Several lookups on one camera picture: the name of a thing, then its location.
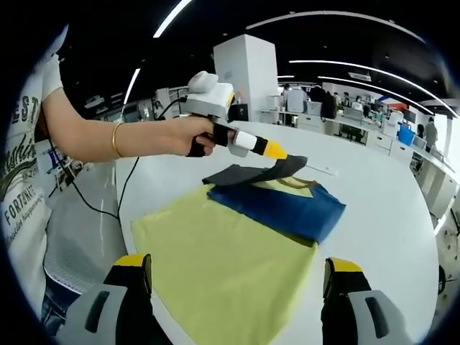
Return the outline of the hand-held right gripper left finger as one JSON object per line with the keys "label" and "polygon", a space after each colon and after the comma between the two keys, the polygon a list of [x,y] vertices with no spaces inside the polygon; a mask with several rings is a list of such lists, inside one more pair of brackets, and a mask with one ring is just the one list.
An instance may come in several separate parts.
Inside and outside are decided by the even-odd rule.
{"label": "hand-held right gripper left finger", "polygon": [[153,315],[152,259],[130,254],[118,259],[105,280],[69,307],[65,344],[168,344]]}

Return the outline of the person's left hand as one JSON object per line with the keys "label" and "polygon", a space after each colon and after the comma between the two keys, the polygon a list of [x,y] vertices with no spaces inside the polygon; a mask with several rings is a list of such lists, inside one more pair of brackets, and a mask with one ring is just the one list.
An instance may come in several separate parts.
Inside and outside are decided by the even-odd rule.
{"label": "person's left hand", "polygon": [[204,156],[213,153],[213,123],[203,117],[187,116],[168,119],[158,124],[157,153],[188,156],[193,145],[198,145]]}

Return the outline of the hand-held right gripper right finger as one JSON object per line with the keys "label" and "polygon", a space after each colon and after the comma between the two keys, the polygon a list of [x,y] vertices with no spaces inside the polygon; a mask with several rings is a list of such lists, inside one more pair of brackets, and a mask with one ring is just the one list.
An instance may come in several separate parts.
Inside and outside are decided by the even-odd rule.
{"label": "hand-held right gripper right finger", "polygon": [[412,344],[398,307],[344,259],[326,259],[321,322],[324,344]]}

